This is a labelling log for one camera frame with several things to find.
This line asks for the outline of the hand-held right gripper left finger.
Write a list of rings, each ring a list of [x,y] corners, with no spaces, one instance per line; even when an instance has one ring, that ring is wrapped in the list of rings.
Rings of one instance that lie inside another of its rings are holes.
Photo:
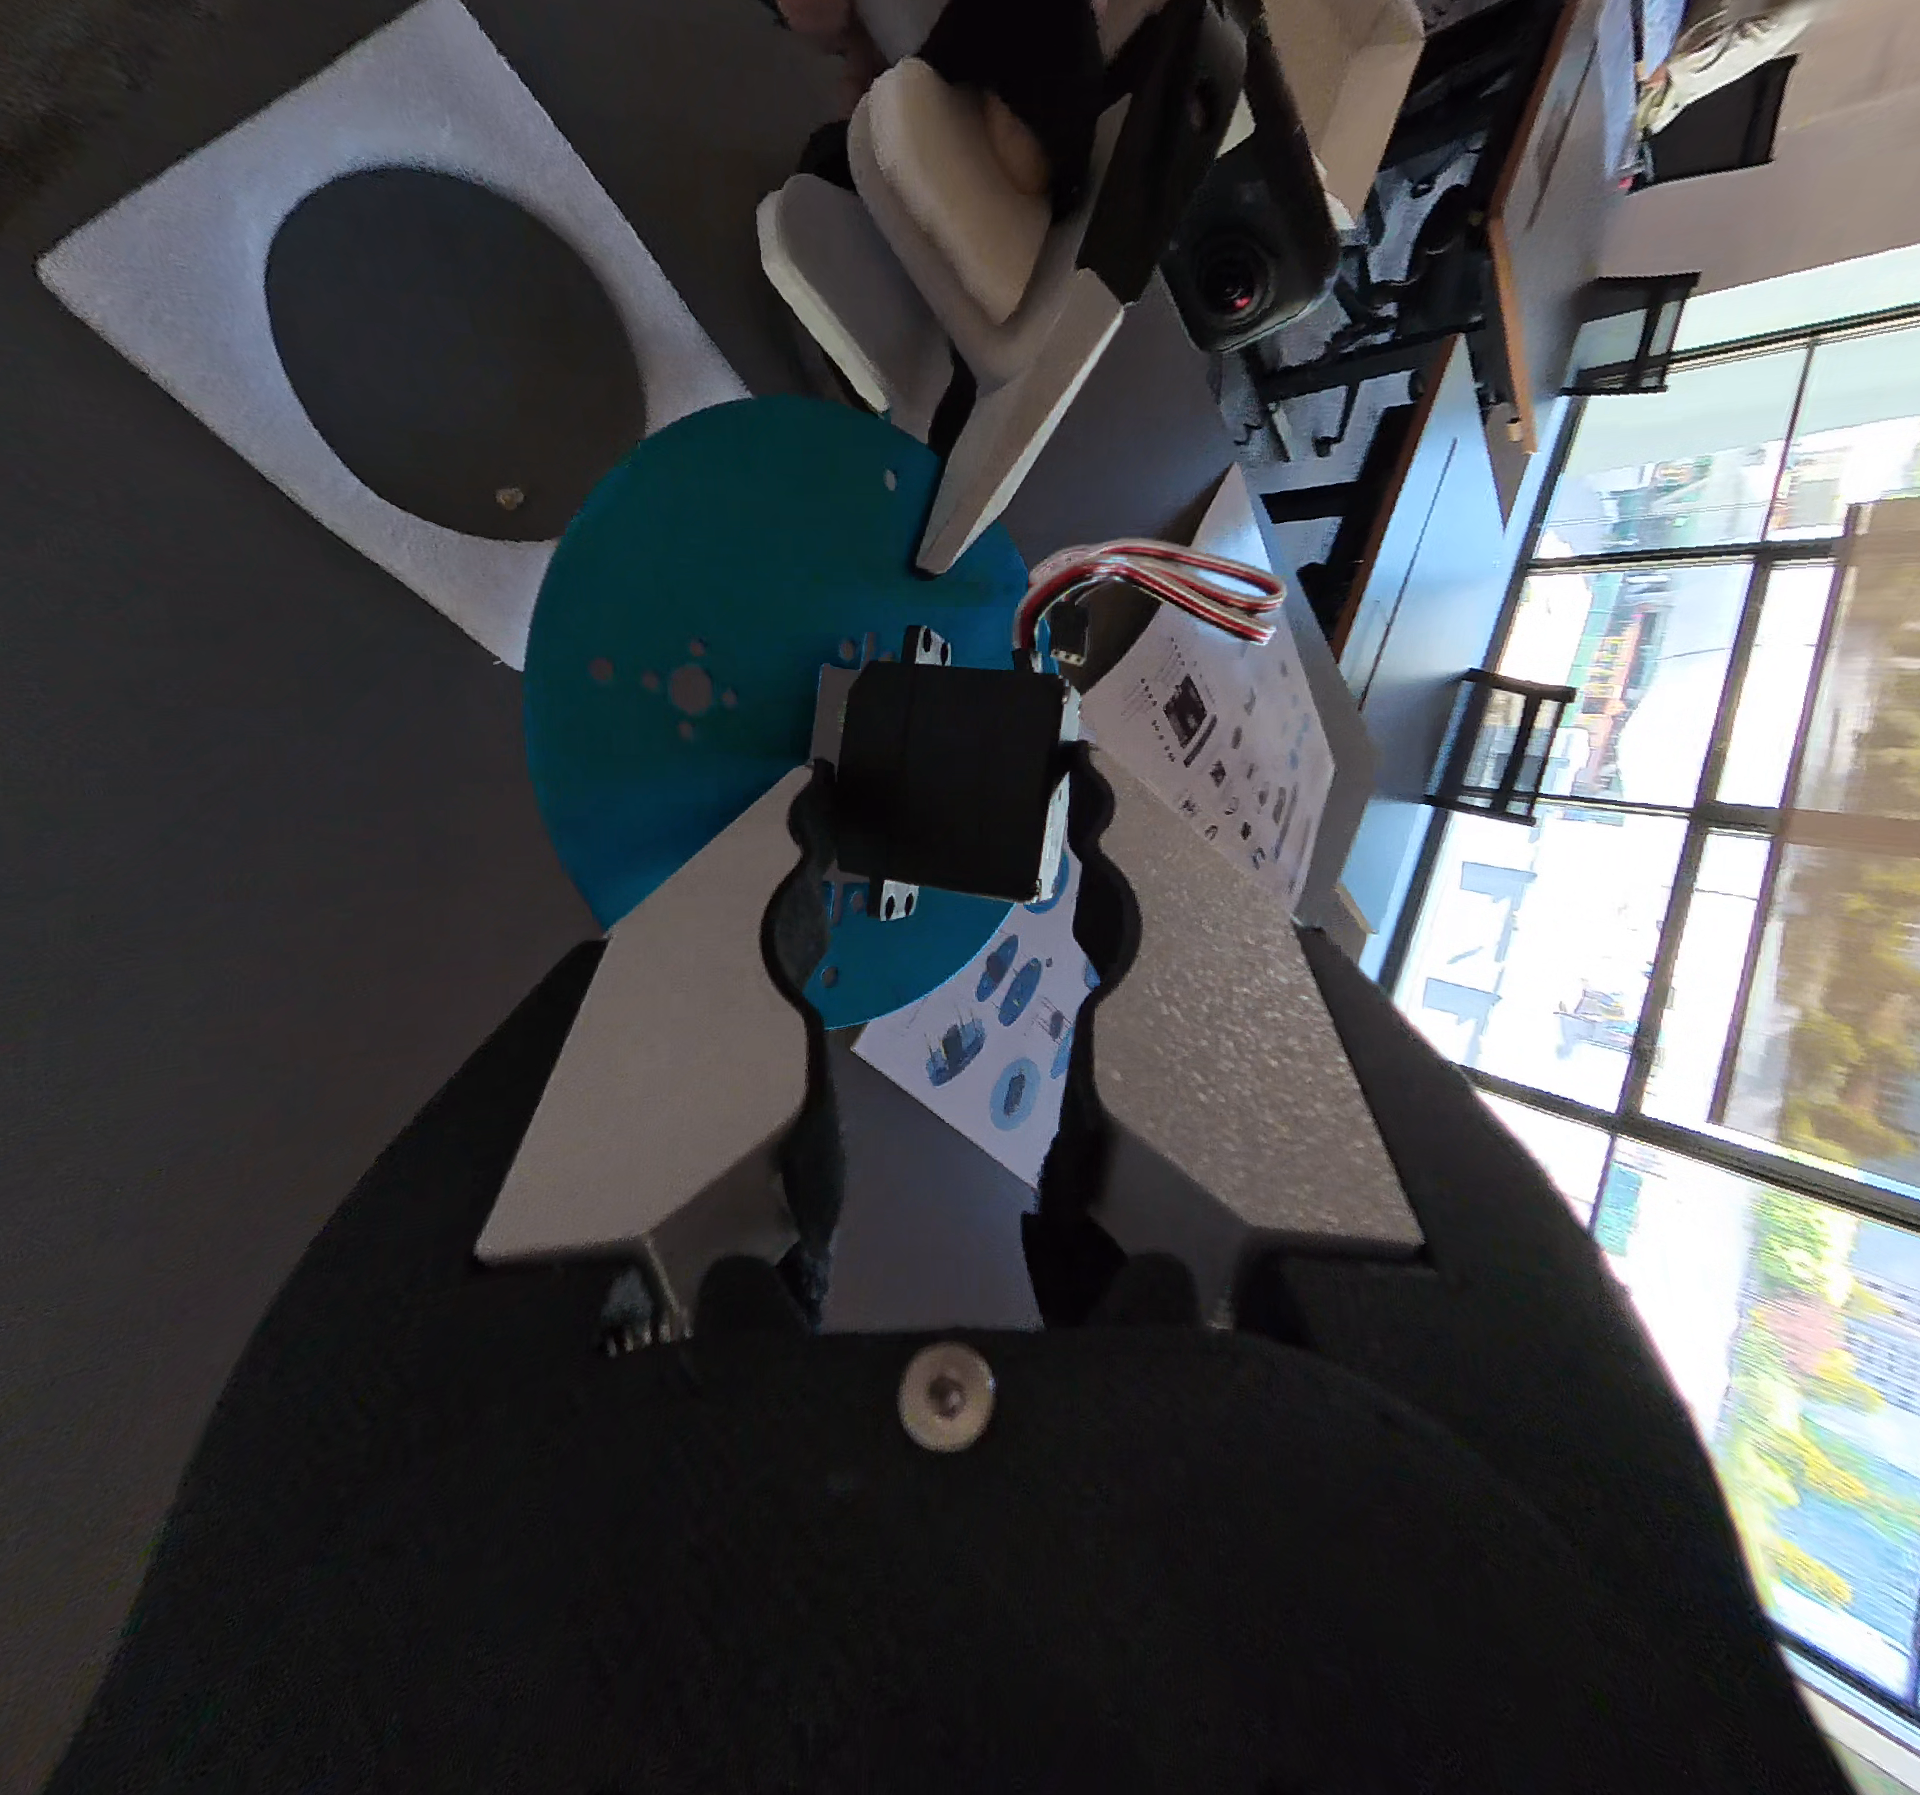
[[[768,1264],[820,1324],[845,1200],[827,1030],[831,784],[796,768],[606,936],[474,1244],[487,1268],[620,1258],[655,1338],[710,1270]]]

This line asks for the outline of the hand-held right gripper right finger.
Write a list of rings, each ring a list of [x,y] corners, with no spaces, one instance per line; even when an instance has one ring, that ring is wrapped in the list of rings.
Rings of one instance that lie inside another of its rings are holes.
[[[1232,1326],[1280,1258],[1425,1252],[1285,908],[1100,752],[1067,770],[1072,932],[1093,970],[1021,1256],[1044,1328],[1093,1318],[1131,1258]]]

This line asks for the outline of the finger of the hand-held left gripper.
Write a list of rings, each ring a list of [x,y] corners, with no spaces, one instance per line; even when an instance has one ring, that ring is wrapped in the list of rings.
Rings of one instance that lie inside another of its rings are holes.
[[[978,398],[941,470],[914,566],[941,576],[1006,512],[1122,326],[1098,272],[1074,272],[1029,364]]]

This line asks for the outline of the blue round plate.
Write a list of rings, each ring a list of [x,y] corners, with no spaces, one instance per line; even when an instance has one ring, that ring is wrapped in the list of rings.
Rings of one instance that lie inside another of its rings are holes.
[[[1000,524],[938,578],[915,570],[944,460],[890,422],[752,398],[641,438],[556,544],[522,672],[539,818],[610,930],[782,778],[805,770],[821,672],[912,658],[1011,680],[1028,566]],[[957,976],[1013,906],[1067,882],[1064,780],[995,708],[925,810],[946,872],[853,862],[820,894],[805,984],[823,1028],[863,1026]]]

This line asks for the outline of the black servo motor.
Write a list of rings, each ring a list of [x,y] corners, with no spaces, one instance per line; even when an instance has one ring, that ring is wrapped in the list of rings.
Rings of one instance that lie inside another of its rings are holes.
[[[808,756],[827,764],[835,914],[904,922],[927,894],[1034,904],[1065,874],[1081,696],[1028,664],[955,664],[933,630],[823,666]]]

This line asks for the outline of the dark grey desk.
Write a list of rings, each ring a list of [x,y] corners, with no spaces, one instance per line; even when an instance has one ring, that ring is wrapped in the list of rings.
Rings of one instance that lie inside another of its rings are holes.
[[[3,1791],[99,1685],[235,1360],[589,922],[516,678],[37,254],[418,0],[3,0]],[[747,0],[461,0],[753,390],[833,72]]]

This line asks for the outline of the white cardboard box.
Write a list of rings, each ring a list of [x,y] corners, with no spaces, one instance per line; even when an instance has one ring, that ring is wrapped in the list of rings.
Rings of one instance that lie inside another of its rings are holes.
[[[1425,46],[1414,0],[1260,0],[1337,224],[1353,224]]]

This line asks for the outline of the printed instruction sheet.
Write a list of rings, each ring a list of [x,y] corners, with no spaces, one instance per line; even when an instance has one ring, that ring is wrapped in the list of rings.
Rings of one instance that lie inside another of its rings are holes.
[[[1093,684],[1081,728],[1193,838],[1293,914],[1332,750],[1285,624],[1267,644],[1159,612]],[[1011,906],[947,982],[869,1022],[853,1056],[1021,1184],[1059,1124],[1076,1020],[1100,976],[1074,940],[1078,864]]]

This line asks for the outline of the wood-edged table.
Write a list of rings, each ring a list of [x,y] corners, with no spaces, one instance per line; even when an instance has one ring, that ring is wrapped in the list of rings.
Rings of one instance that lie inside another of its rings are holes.
[[[1475,360],[1481,426],[1508,502],[1563,390],[1580,308],[1619,202],[1613,114],[1634,110],[1628,0],[1556,0],[1486,214],[1494,312]]]

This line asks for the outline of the black chair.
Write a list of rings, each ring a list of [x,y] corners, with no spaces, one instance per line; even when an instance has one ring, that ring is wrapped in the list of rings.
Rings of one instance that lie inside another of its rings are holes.
[[[1651,396],[1667,370],[1697,272],[1600,276],[1575,298],[1575,334],[1560,392],[1572,398]]]
[[[1644,144],[1634,190],[1772,164],[1798,62],[1796,54],[1777,56],[1692,102]]]

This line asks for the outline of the large glass window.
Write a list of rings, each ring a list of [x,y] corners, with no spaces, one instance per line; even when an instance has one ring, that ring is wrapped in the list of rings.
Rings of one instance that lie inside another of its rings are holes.
[[[1915,248],[1688,310],[1563,416],[1384,982],[1626,1290],[1802,1677],[1915,1745]]]

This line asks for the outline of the white foam sheet with hole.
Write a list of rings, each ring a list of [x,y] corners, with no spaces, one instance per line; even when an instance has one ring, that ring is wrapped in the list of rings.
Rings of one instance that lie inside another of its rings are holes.
[[[35,272],[324,530],[519,670],[558,544],[458,534],[384,500],[327,446],[275,352],[266,268],[277,226],[327,182],[388,168],[485,186],[579,256],[637,362],[644,434],[747,396],[461,0],[419,0],[72,232]]]

